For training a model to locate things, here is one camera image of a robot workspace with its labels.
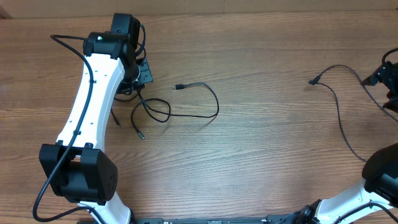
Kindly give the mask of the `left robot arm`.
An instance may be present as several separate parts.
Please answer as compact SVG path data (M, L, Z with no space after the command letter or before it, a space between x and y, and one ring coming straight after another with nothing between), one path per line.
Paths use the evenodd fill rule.
M117 194L118 169L104 152L104 137L116 95L140 90L153 80L144 54L144 26L116 13L106 32L83 39L83 73L68 121L54 144L43 144L39 161L44 187L86 210L96 223L134 223Z

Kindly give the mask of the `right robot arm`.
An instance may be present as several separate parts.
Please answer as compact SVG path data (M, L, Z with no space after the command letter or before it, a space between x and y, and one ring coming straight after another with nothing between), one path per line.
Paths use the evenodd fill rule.
M335 67L349 70L359 80L365 92L385 114L397 122L397 118L386 109L397 113L397 63L382 60L376 71L361 80L359 75L346 65L332 65L308 83L327 87L335 97L339 128L350 151L362 162L365 162L362 179L351 188L332 198L317 200L311 205L304 206L301 211L292 215L290 223L354 223L366 215L382 210L396 223L397 217L390 209L397 208L397 143L376 151L369 159L360 157L350 145L343 129L338 97L328 85L321 83L322 75ZM383 83L389 93L389 101L383 106L378 104L366 86Z

